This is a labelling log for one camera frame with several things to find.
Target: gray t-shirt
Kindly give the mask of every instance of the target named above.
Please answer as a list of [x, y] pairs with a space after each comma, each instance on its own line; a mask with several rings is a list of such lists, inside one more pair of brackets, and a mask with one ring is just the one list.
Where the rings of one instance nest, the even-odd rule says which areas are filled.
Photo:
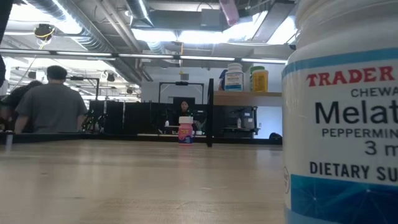
[[35, 133], [77, 132], [77, 117], [87, 112], [80, 94], [62, 84], [29, 90], [16, 108], [31, 119]]

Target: yellow bottle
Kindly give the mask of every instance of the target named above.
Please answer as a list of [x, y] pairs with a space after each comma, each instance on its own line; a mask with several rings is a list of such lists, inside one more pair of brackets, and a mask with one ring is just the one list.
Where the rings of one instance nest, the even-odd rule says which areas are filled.
[[253, 91], [267, 92], [268, 91], [268, 71], [256, 70], [253, 71]]

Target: green cap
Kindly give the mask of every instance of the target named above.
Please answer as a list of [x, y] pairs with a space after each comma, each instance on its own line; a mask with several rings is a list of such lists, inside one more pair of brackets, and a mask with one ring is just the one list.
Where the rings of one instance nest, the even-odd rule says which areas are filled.
[[265, 70], [266, 68], [264, 66], [253, 66], [250, 68], [250, 74], [253, 74], [254, 71], [256, 70]]

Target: wooden shelf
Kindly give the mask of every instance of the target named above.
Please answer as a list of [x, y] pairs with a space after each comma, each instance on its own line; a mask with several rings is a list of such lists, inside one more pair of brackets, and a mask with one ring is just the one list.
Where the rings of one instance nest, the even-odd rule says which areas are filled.
[[282, 93], [255, 93], [248, 91], [214, 91], [214, 105], [282, 106]]

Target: table surface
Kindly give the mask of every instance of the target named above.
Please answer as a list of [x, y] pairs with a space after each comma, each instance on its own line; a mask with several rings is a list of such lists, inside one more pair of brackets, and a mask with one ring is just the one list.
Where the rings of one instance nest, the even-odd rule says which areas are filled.
[[77, 140], [0, 151], [0, 223], [282, 224], [280, 146]]

